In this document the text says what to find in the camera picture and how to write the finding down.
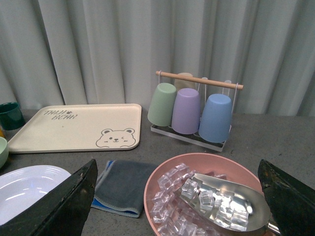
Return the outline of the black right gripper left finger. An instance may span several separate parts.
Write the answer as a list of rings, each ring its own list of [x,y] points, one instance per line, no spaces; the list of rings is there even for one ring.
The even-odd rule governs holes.
[[[79,236],[94,199],[92,159],[22,213],[1,225],[2,236]]]

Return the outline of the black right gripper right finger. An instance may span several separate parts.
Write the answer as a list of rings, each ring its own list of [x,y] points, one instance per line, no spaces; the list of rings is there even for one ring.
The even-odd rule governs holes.
[[[283,236],[315,234],[315,190],[262,159],[258,178],[265,200]]]

